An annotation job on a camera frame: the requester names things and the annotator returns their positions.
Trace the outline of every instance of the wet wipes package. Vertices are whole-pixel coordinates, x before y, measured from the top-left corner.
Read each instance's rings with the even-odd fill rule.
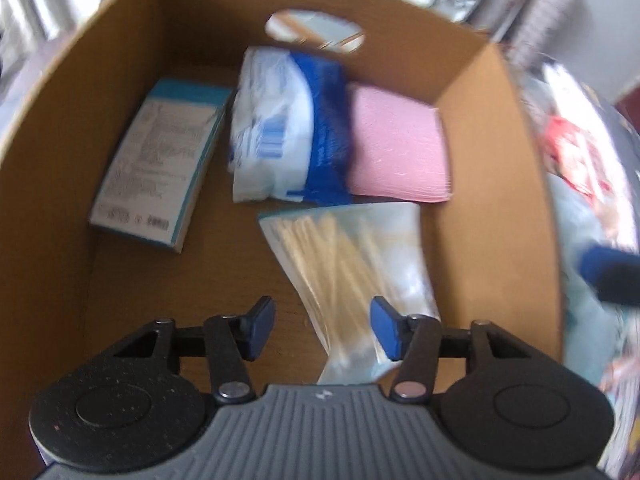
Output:
[[[234,202],[351,202],[351,127],[339,63],[280,48],[244,55],[231,126]]]
[[[181,252],[231,92],[161,79],[116,151],[91,224]]]

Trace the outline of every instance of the clear plastic bag of sticks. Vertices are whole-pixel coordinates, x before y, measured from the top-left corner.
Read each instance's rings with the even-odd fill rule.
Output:
[[[319,384],[378,380],[395,363],[370,326],[374,296],[439,318],[420,243],[420,207],[387,202],[282,212],[260,226],[328,359]]]

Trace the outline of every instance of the pink napkin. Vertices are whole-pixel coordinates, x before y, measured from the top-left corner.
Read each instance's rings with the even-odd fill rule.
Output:
[[[354,85],[350,191],[416,202],[450,198],[449,163],[437,108]]]

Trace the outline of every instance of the box side wall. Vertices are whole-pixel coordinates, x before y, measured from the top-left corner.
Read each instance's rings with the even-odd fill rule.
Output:
[[[445,320],[490,319],[555,358],[559,256],[545,173],[518,93],[488,46],[438,100],[453,198],[438,210]]]
[[[357,23],[365,34],[358,50],[325,54],[340,60],[351,79],[427,102],[484,45],[470,29],[402,0],[165,0],[172,53],[191,64],[239,67],[250,45],[289,48],[264,31],[269,17],[283,9],[320,10]]]
[[[84,357],[88,212],[118,137],[162,73],[163,43],[158,0],[109,0],[53,63],[4,146],[3,478],[32,478],[40,467],[27,424],[33,394]]]

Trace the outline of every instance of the oval cutout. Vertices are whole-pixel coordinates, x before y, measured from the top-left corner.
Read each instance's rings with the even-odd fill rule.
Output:
[[[356,23],[312,10],[286,9],[274,12],[265,31],[277,41],[343,54],[354,52],[364,42],[364,32]]]

